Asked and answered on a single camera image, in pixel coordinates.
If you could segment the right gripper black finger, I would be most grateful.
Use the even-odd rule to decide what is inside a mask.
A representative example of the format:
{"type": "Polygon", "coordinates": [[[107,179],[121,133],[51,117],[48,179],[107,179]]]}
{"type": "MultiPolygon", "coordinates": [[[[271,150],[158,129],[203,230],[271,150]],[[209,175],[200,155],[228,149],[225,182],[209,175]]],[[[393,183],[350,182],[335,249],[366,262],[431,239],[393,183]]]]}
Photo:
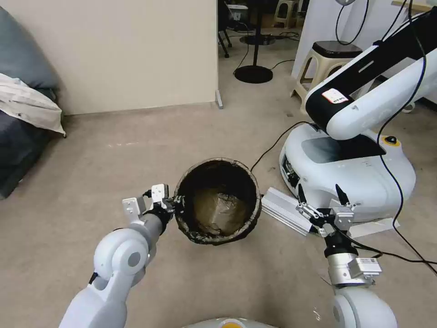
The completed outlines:
{"type": "Polygon", "coordinates": [[[304,190],[301,184],[298,187],[298,205],[296,207],[297,211],[304,216],[314,227],[323,228],[325,224],[328,223],[328,210],[323,207],[315,207],[307,202],[304,190]]]}
{"type": "Polygon", "coordinates": [[[335,189],[336,189],[338,199],[339,199],[341,206],[347,207],[351,210],[355,210],[356,204],[352,204],[349,201],[347,194],[341,189],[341,187],[338,184],[335,185],[335,189]]]}

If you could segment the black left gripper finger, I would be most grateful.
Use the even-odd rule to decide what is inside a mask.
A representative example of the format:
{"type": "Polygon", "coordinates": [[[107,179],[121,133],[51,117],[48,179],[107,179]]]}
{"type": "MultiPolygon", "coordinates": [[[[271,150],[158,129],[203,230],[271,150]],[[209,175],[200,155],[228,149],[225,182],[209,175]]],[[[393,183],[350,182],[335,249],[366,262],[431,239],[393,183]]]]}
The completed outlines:
{"type": "Polygon", "coordinates": [[[180,210],[184,209],[184,196],[176,195],[173,197],[166,197],[162,199],[162,207],[165,210],[180,210]]]}

